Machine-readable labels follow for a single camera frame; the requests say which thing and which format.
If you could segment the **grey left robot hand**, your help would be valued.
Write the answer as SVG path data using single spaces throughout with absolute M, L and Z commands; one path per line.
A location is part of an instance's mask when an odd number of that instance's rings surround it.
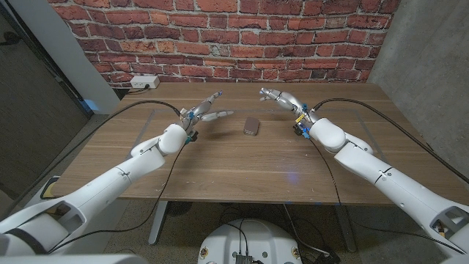
M 209 113 L 209 110 L 215 99 L 222 95 L 222 91 L 215 92 L 208 98 L 205 98 L 199 105 L 180 112 L 180 121 L 177 123 L 185 131 L 189 131 L 199 121 L 210 122 L 221 117 L 233 114 L 231 110 Z

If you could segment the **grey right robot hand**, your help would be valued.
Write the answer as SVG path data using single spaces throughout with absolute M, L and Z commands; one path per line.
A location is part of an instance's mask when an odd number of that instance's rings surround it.
M 296 122 L 314 122 L 314 115 L 310 113 L 307 109 L 304 109 L 303 103 L 301 103 L 296 97 L 294 97 L 290 93 L 282 92 L 276 89 L 261 88 L 259 94 L 262 95 L 262 97 L 260 98 L 261 101 L 273 100 L 281 108 L 292 112 L 296 117 Z

